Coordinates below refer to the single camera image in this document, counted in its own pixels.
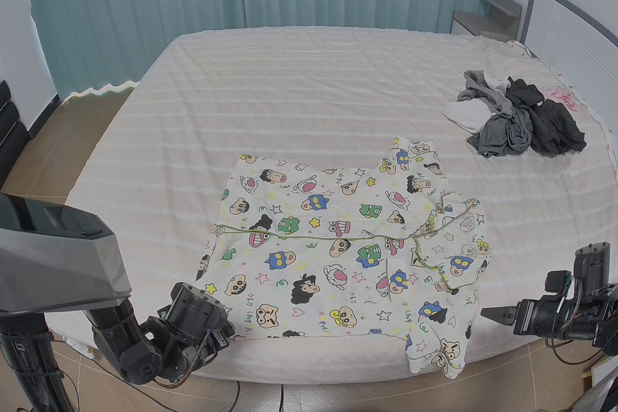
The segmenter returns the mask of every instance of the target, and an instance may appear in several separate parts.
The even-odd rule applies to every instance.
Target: headboard
[[[618,132],[618,36],[568,0],[529,0],[521,43]]]

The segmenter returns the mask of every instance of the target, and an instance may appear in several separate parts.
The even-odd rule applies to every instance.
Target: cartoon print shirt
[[[235,338],[385,333],[410,370],[454,378],[491,255],[480,202],[452,188],[433,143],[395,138],[374,169],[241,155],[197,279]]]

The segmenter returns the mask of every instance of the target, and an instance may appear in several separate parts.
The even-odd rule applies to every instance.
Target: white label
[[[521,330],[528,331],[528,326],[530,324],[530,319],[532,318],[532,309],[535,308],[535,303],[533,301],[528,302],[528,309],[526,309],[526,319],[523,321],[523,327]]]
[[[229,345],[227,339],[221,334],[221,330],[212,330],[212,334],[214,335],[214,338],[217,339],[217,342],[219,342],[219,346],[221,348],[227,347]]]

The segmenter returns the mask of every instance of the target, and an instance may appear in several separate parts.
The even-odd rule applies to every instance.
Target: bed sheet
[[[195,268],[239,154],[318,169],[374,167],[393,135],[434,141],[461,194],[486,210],[493,262],[480,305],[543,294],[546,272],[571,269],[587,243],[614,243],[618,186],[603,130],[573,113],[588,145],[555,158],[532,151],[485,159],[441,109],[465,70],[559,84],[513,44],[364,28],[205,31],[172,42],[122,106],[67,204],[116,233],[139,321],[169,303]],[[610,279],[617,279],[617,256]],[[49,314],[52,329],[93,344],[80,313]],[[477,315],[466,362],[530,342]],[[274,383],[368,382],[409,376],[400,340],[386,335],[232,342],[201,373]]]

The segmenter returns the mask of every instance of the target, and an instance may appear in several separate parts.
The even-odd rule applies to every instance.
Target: brown floor
[[[36,139],[28,143],[2,192],[64,203],[90,153],[131,89],[72,98],[56,110]],[[83,412],[159,411],[163,408],[105,374],[64,343],[54,343],[59,367],[75,381]],[[575,342],[559,350],[568,360],[592,354],[590,344]],[[110,369],[109,364],[102,364]],[[589,364],[566,366],[542,341],[468,364],[455,381],[438,373],[370,384],[286,386],[286,412],[550,412],[566,408],[584,390],[582,371]],[[69,397],[75,392],[64,380]],[[176,391],[156,385],[143,391],[179,412],[224,412],[236,383],[191,377]],[[242,383],[235,412],[276,412],[279,385]],[[0,412],[28,407],[26,397],[0,358]]]

